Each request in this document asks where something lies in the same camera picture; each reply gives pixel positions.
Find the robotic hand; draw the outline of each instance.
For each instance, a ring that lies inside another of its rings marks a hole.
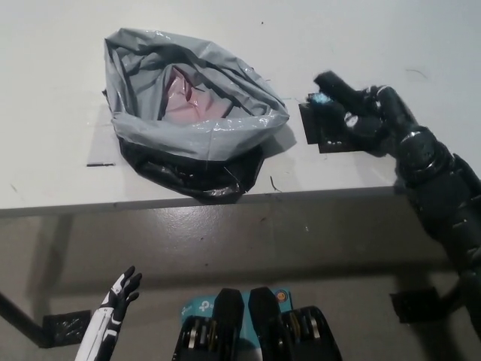
[[[461,299],[481,339],[481,182],[471,167],[419,126],[390,86],[356,91],[335,73],[320,74],[318,95],[307,100],[328,109],[349,139],[375,150],[394,141],[397,171],[425,231],[439,241],[459,274]]]
[[[127,307],[138,298],[142,274],[132,266],[112,286],[90,320],[75,361],[109,361],[119,336]]]

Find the plastic bag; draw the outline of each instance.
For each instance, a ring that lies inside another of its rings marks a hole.
[[[120,29],[105,39],[105,65],[122,155],[190,196],[249,190],[264,159],[259,145],[289,118],[253,68],[210,41]]]

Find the table leg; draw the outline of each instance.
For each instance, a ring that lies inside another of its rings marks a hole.
[[[90,316],[90,311],[47,315],[40,326],[0,293],[0,317],[41,348],[81,343]]]

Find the small object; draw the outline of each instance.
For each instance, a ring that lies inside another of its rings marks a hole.
[[[115,166],[115,163],[103,163],[103,162],[94,162],[94,163],[88,163],[87,167],[88,168],[93,168],[93,167],[113,167]]]
[[[89,326],[90,316],[90,310],[45,316],[43,328],[52,336],[51,347],[81,343]]]

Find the pink plastic bag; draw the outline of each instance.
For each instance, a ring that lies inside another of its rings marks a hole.
[[[188,125],[223,118],[231,106],[227,99],[215,99],[212,92],[196,89],[176,68],[167,88],[165,119],[172,123]]]

